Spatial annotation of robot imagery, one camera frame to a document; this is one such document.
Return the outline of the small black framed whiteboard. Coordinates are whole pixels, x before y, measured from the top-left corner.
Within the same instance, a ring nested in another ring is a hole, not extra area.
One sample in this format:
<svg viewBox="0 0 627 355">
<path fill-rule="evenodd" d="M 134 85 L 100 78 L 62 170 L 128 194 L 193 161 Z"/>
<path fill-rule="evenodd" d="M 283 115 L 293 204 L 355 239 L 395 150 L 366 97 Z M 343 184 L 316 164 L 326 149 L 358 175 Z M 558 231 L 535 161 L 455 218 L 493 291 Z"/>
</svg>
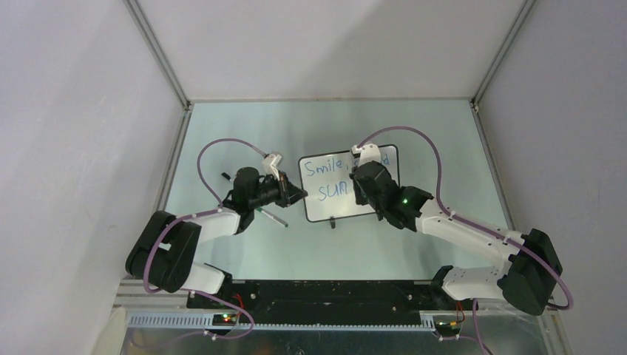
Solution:
<svg viewBox="0 0 627 355">
<path fill-rule="evenodd" d="M 307 221 L 318 223 L 374 213 L 369 205 L 356 203 L 350 173 L 357 164 L 358 159 L 349 150 L 299 159 L 300 181 L 308 193 L 304 199 Z"/>
</svg>

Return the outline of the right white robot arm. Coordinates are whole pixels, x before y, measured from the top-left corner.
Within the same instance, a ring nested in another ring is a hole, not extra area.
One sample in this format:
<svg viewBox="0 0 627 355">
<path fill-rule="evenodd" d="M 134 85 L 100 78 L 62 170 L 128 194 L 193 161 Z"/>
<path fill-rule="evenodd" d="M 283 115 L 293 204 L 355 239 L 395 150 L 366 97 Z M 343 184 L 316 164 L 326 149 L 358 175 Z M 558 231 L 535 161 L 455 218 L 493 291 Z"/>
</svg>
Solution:
<svg viewBox="0 0 627 355">
<path fill-rule="evenodd" d="M 440 309 L 460 300 L 504 300 L 519 311 L 540 316 L 549 306 L 563 267 L 550 237 L 532 229 L 524 234 L 462 218 L 442 210 L 428 192 L 400 186 L 374 161 L 350 174 L 356 202 L 372 207 L 379 220 L 397 229 L 432 235 L 484 257 L 488 267 L 441 267 L 432 280 L 430 299 Z"/>
</svg>

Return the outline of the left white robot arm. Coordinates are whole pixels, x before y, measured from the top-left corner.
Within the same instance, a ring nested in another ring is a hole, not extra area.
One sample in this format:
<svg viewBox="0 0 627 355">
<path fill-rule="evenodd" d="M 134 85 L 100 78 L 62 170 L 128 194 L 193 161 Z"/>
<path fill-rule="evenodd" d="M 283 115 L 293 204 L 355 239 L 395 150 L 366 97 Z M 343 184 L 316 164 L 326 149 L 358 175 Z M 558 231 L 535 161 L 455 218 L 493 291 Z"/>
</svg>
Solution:
<svg viewBox="0 0 627 355">
<path fill-rule="evenodd" d="M 126 272 L 144 280 L 151 292 L 200 291 L 214 307 L 225 308 L 234 298 L 233 287 L 225 283 L 227 273 L 199 261 L 198 247 L 244 232 L 258 208 L 287 208 L 307 195 L 284 172 L 261 175 L 253 167 L 241 168 L 222 206 L 181 217 L 155 212 L 126 259 Z"/>
</svg>

